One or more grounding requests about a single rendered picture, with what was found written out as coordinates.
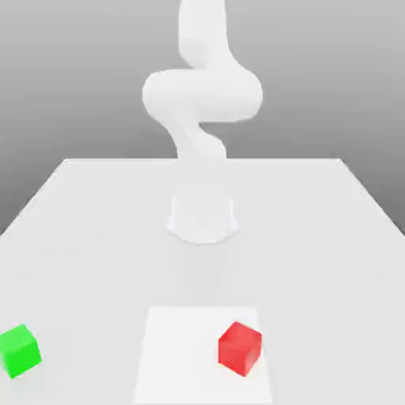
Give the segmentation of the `small red cube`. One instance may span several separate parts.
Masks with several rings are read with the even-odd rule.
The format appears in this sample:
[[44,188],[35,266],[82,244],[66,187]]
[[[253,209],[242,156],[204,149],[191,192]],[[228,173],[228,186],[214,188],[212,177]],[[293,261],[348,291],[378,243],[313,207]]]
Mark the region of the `small red cube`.
[[218,363],[246,377],[261,355],[262,343],[260,332],[234,321],[218,339]]

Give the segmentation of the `small green cube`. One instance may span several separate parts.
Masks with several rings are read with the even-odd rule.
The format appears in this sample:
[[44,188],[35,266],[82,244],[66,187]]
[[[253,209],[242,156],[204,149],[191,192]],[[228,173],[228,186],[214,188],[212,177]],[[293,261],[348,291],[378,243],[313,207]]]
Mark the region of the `small green cube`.
[[0,333],[0,366],[13,379],[42,362],[38,342],[25,324]]

